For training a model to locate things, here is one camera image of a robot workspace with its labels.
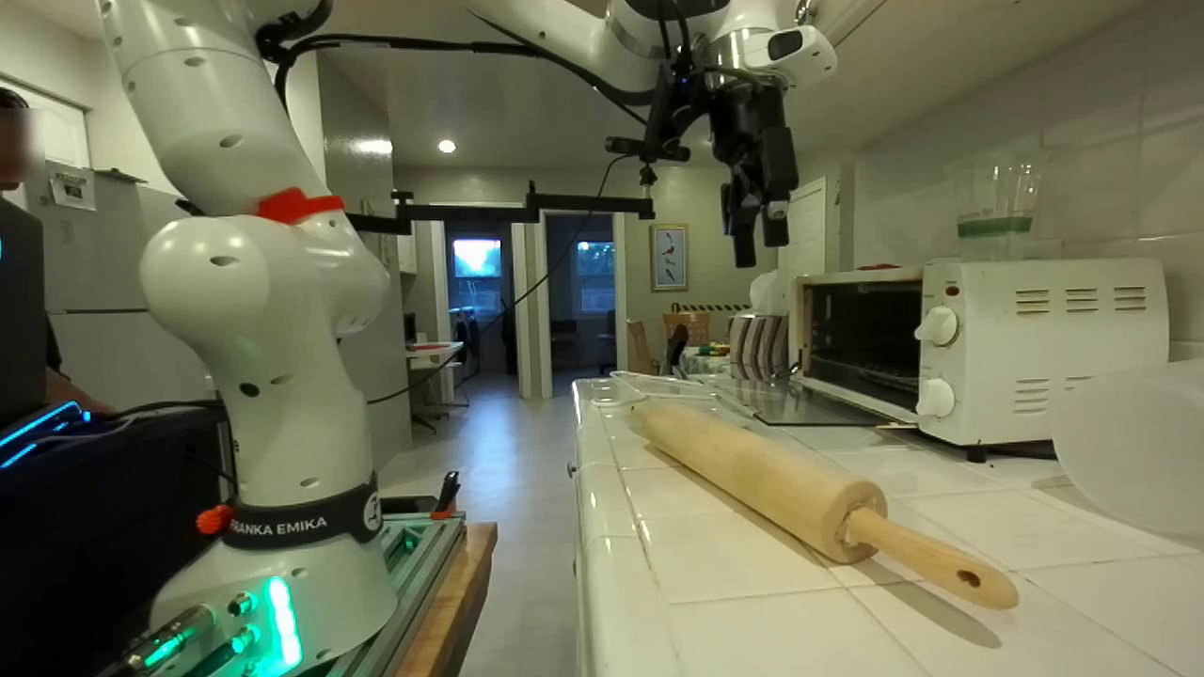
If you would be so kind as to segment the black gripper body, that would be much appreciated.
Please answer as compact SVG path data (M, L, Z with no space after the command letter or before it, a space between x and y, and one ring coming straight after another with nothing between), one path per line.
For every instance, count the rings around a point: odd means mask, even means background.
M721 212L750 222L797 188L795 137L776 83L730 78L712 94L715 158L730 169Z

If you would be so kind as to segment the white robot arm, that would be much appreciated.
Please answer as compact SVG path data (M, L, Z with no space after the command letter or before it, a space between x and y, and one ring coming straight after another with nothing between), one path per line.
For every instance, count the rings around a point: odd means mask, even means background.
M234 497L207 554L150 606L121 677L302 677L392 633L367 406L337 341L376 320L382 263L308 162L283 41L330 0L95 0L144 137L188 218L140 258L150 317L207 366L234 433ZM509 54L570 67L649 113L639 162L712 125L741 235L784 236L797 186L784 94L838 67L808 0L465 0Z

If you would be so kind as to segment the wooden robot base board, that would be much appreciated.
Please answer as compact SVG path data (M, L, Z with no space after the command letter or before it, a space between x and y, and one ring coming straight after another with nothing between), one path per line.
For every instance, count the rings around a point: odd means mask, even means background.
M420 594L382 677L459 677L494 574L495 528L446 528L420 559Z

